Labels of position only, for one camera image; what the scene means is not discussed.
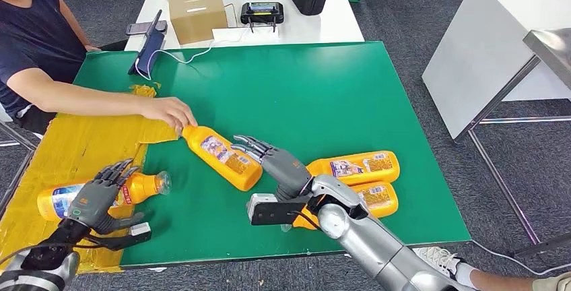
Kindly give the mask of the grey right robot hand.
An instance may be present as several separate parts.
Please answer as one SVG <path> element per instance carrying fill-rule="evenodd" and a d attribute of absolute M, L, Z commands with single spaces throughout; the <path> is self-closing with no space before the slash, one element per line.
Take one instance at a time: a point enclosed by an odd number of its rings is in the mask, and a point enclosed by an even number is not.
<path fill-rule="evenodd" d="M 278 201 L 297 198 L 312 180 L 306 166 L 287 150 L 253 136 L 234 135 L 233 138 L 240 143 L 233 143 L 231 148 L 250 156 L 277 182 L 275 196 Z"/>

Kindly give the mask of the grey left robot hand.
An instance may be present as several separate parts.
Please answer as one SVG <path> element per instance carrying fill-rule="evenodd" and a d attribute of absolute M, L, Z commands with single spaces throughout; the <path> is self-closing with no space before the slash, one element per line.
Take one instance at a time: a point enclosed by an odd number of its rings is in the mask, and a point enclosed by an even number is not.
<path fill-rule="evenodd" d="M 98 172 L 71 202 L 68 218 L 102 235 L 142 223 L 142 212 L 128 218 L 114 218 L 108 213 L 127 179 L 139 170 L 138 166 L 132 165 L 132 161 L 131 158 L 121 160 Z"/>

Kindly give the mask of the person's right hand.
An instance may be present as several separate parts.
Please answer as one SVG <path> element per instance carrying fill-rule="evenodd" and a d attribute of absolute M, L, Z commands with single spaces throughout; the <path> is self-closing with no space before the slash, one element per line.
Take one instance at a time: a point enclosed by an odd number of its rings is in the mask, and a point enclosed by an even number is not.
<path fill-rule="evenodd" d="M 184 128 L 198 126 L 191 108 L 175 97 L 145 98 L 139 107 L 139 114 L 147 119 L 167 123 L 178 136 L 182 135 Z"/>

